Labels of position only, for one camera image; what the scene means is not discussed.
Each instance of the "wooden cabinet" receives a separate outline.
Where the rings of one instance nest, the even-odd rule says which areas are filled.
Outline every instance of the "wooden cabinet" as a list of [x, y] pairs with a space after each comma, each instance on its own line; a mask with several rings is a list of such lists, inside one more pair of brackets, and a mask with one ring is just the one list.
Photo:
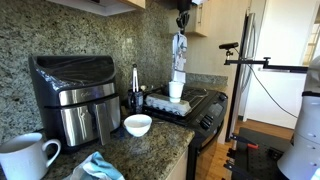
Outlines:
[[146, 8], [146, 0], [119, 0], [122, 3], [128, 4], [130, 6], [136, 7], [137, 9]]
[[187, 179], [188, 148], [180, 156], [166, 180], [185, 180]]
[[102, 16], [111, 16], [115, 14], [145, 9], [145, 0], [47, 0], [57, 4], [62, 4], [72, 8], [88, 11]]
[[[192, 6], [189, 11], [189, 22], [186, 27], [186, 34], [196, 34], [199, 36], [208, 36], [211, 27], [212, 18], [212, 1], [208, 0], [198, 6]], [[176, 19], [179, 16], [179, 11], [174, 9], [170, 10], [169, 16], [169, 32], [176, 33], [179, 31], [179, 27], [176, 23]]]

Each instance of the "dish towel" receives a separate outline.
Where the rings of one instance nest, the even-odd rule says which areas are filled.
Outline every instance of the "dish towel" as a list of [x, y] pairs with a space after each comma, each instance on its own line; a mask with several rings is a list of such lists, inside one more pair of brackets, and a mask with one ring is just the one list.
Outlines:
[[79, 164], [64, 180], [124, 180], [123, 175], [106, 162], [99, 152], [94, 152]]

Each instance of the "oven handle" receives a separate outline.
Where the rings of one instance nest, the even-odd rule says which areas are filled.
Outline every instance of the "oven handle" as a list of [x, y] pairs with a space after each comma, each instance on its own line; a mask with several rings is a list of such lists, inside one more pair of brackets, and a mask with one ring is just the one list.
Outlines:
[[221, 122], [220, 126], [218, 126], [218, 131], [217, 133], [213, 136], [213, 138], [207, 143], [205, 144], [203, 147], [201, 147], [198, 151], [198, 156], [200, 156], [200, 154], [202, 154], [202, 152], [206, 151], [218, 138], [219, 134], [221, 133], [222, 131], [222, 128], [223, 128], [223, 123], [224, 121]]

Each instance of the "white bowl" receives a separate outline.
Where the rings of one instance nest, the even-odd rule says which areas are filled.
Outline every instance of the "white bowl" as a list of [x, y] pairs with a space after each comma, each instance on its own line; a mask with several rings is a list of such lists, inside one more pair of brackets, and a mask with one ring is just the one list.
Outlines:
[[141, 137], [150, 129], [152, 119], [150, 116], [144, 114], [135, 114], [127, 117], [124, 120], [124, 125], [127, 131], [135, 136]]

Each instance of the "oven door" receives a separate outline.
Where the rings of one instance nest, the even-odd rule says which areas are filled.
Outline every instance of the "oven door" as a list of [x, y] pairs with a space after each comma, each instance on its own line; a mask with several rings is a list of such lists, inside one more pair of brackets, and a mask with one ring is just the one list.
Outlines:
[[223, 121], [221, 125], [216, 129], [215, 133], [209, 136], [203, 143], [199, 150], [196, 166], [196, 179], [208, 179], [208, 173], [210, 171], [214, 154], [217, 148], [217, 139], [223, 127]]

